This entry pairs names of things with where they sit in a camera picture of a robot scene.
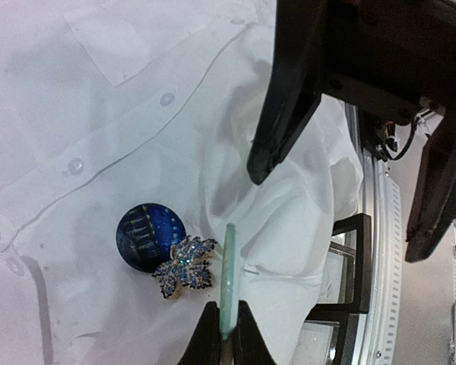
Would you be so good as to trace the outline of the black display case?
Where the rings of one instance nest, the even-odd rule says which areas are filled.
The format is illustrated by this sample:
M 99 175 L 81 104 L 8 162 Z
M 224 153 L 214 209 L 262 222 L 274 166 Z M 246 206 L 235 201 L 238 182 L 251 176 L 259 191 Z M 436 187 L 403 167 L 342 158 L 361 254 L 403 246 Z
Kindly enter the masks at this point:
M 356 364 L 360 315 L 311 312 L 304 321 L 295 364 Z
M 331 242 L 329 251 L 350 260 L 347 279 L 352 284 L 351 300 L 343 303 L 318 303 L 316 306 L 328 312 L 367 314 L 372 292 L 372 218 L 364 213 L 336 221 L 332 236 L 342 233 L 356 233 L 356 248 Z

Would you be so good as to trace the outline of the blue round brooch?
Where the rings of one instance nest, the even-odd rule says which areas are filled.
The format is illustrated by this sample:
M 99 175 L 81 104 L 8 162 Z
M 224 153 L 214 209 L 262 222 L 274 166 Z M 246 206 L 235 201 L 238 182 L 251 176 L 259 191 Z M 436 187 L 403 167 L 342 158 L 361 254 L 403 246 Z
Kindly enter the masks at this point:
M 132 268 L 153 273 L 170 260 L 171 247 L 186 237 L 185 226 L 170 208 L 145 203 L 131 208 L 116 229 L 117 249 Z

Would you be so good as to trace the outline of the middle black display case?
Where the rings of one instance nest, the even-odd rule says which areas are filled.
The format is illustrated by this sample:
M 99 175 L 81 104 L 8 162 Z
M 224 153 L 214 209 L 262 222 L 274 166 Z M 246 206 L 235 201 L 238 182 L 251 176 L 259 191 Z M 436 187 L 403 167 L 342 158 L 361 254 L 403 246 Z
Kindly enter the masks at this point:
M 295 364 L 356 364 L 360 315 L 311 312 L 304 321 Z

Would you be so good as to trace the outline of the aluminium front rail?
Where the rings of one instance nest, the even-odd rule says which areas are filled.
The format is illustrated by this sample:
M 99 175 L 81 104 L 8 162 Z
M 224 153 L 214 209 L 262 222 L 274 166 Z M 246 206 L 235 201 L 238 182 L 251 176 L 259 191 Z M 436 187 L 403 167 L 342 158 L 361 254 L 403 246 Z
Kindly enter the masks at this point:
M 388 165 L 363 147 L 357 108 L 346 104 L 345 114 L 364 174 L 358 211 L 372 218 L 369 312 L 359 316 L 352 363 L 391 364 L 402 284 L 401 192 L 388 175 Z

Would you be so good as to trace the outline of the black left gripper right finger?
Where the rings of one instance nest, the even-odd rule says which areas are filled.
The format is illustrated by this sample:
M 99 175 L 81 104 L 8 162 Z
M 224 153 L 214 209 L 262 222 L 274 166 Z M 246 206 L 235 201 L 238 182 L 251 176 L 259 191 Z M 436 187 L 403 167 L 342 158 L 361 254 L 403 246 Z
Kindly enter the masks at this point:
M 239 301 L 238 319 L 233 330 L 235 365 L 276 365 L 261 335 L 249 304 Z

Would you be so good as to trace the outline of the left black display case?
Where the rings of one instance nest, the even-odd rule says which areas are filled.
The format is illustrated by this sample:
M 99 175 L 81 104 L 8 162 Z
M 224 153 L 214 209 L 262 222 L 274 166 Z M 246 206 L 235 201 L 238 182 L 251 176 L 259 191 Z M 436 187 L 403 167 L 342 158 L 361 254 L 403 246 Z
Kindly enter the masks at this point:
M 331 242 L 329 251 L 350 260 L 347 279 L 352 284 L 351 300 L 343 303 L 318 303 L 316 306 L 328 312 L 367 314 L 372 292 L 372 218 L 364 213 L 336 221 L 332 236 L 342 233 L 356 233 L 356 248 Z

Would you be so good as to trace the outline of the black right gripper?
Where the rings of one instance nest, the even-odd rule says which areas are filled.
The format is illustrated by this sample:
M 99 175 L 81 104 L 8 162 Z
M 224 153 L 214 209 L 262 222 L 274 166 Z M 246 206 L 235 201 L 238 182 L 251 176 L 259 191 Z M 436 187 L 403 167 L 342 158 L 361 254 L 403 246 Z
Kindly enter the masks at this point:
M 456 106 L 456 3 L 330 1 L 327 67 L 333 92 L 361 110 L 408 124 L 429 104 Z M 278 1 L 271 77 L 246 168 L 262 184 L 321 102 L 325 2 Z

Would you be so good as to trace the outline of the white button shirt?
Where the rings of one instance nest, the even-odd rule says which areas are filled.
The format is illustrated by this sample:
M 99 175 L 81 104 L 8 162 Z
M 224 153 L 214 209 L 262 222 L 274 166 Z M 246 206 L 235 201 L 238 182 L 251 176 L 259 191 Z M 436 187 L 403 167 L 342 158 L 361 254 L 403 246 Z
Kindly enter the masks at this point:
M 362 167 L 324 97 L 286 160 L 246 161 L 271 73 L 274 1 L 0 1 L 0 364 L 175 364 L 218 286 L 167 300 L 116 228 L 157 202 L 241 247 L 271 356 L 335 294 L 333 223 Z

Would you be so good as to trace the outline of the green red round brooch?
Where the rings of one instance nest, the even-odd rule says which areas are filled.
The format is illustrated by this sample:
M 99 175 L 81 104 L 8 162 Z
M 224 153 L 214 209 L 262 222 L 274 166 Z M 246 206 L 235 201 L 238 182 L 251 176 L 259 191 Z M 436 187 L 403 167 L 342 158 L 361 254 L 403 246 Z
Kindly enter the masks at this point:
M 236 226 L 226 225 L 223 244 L 223 262 L 220 287 L 220 334 L 225 341 L 229 338 L 238 322 L 240 247 L 236 238 Z

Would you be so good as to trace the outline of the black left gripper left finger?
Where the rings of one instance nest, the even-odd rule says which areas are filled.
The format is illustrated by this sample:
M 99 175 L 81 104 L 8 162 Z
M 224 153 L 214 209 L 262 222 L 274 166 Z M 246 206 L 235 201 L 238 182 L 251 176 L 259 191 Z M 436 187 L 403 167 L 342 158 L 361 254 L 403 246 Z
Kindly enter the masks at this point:
M 206 303 L 178 365 L 219 365 L 222 338 L 220 309 L 215 301 Z

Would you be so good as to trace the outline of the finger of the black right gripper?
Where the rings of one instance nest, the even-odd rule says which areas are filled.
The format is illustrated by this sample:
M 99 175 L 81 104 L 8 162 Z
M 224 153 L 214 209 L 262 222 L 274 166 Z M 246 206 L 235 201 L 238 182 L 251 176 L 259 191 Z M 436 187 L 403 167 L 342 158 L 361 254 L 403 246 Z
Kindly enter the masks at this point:
M 456 111 L 426 142 L 407 223 L 406 262 L 429 258 L 456 218 Z

